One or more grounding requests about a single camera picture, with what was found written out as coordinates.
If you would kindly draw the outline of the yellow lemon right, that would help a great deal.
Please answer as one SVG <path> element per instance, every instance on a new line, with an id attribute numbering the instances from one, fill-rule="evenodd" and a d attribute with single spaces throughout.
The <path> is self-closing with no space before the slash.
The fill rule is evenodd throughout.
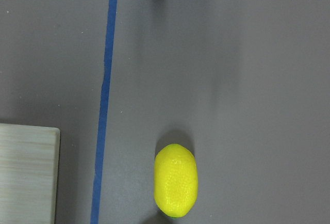
<path id="1" fill-rule="evenodd" d="M 184 217 L 198 196 L 198 172 L 194 155 L 177 143 L 161 149 L 154 162 L 154 200 L 169 217 Z"/>

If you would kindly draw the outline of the wooden cutting board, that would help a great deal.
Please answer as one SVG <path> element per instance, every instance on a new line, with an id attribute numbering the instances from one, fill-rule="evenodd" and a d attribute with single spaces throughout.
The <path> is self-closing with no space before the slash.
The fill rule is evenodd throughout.
<path id="1" fill-rule="evenodd" d="M 1 124 L 1 223 L 54 223 L 60 130 Z"/>

